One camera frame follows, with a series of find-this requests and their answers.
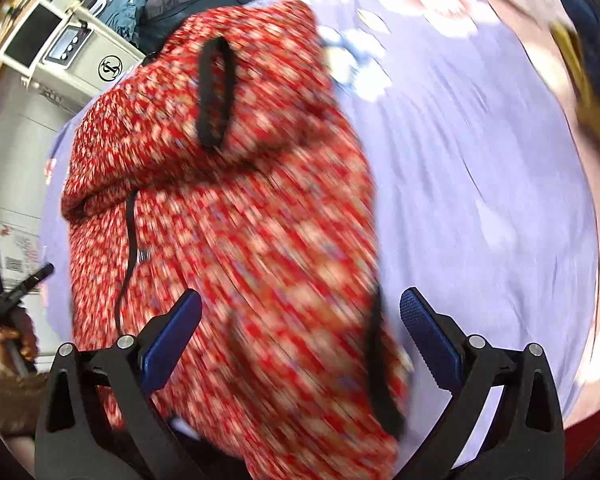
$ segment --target blue gripper pad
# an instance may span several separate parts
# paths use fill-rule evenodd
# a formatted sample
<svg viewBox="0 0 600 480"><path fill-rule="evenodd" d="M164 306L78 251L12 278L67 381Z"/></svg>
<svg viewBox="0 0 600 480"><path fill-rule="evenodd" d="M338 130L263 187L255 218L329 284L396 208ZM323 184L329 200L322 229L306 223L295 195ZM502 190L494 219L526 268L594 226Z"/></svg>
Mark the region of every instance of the blue gripper pad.
<svg viewBox="0 0 600 480"><path fill-rule="evenodd" d="M441 390L462 387L462 359L435 320L426 300L408 288L400 298L400 318Z"/></svg>
<svg viewBox="0 0 600 480"><path fill-rule="evenodd" d="M171 319L140 363L140 387L146 395L161 390L202 319L202 298L194 290L183 294L171 311Z"/></svg>

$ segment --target circular black logo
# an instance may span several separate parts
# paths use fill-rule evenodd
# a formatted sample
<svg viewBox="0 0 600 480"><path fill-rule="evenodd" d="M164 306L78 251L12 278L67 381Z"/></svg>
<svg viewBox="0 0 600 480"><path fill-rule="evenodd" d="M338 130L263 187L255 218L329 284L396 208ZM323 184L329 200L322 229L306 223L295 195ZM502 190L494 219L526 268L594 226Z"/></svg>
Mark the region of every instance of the circular black logo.
<svg viewBox="0 0 600 480"><path fill-rule="evenodd" d="M118 56L107 56L100 62L98 75L103 81L113 81L122 72L122 61Z"/></svg>

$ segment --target beige machine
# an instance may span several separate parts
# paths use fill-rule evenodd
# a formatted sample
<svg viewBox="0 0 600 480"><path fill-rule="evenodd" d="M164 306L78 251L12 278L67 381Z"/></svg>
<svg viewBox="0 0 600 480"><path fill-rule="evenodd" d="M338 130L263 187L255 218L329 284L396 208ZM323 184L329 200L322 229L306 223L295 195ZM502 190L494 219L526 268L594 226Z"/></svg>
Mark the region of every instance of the beige machine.
<svg viewBox="0 0 600 480"><path fill-rule="evenodd" d="M0 50L25 86L74 112L143 58L88 10L64 13L46 0L37 1Z"/></svg>

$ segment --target lavender fabric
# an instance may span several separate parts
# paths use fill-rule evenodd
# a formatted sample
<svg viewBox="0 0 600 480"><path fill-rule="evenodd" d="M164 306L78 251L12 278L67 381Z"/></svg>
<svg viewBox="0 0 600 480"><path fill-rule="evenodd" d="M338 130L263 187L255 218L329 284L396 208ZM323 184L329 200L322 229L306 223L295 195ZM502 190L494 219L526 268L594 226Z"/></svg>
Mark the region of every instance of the lavender fabric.
<svg viewBox="0 0 600 480"><path fill-rule="evenodd" d="M540 343L566 415L594 315L594 207L564 113L518 38L482 0L303 1L376 182L384 308L414 365L396 469L450 398L400 322L409 286L494 346ZM59 300L48 313L63 334L68 255L58 210L77 122L55 152L42 232L61 267L48 283ZM498 397L490 395L459 463L479 450Z"/></svg>

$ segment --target monitor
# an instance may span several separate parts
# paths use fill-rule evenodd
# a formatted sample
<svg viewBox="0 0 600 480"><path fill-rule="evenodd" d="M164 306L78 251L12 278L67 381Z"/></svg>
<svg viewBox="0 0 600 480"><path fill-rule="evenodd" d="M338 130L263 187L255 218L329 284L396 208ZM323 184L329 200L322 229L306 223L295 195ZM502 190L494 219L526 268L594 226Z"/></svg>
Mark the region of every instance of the monitor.
<svg viewBox="0 0 600 480"><path fill-rule="evenodd" d="M0 50L0 61L31 76L36 63L68 21L64 12L38 0L24 14Z"/></svg>

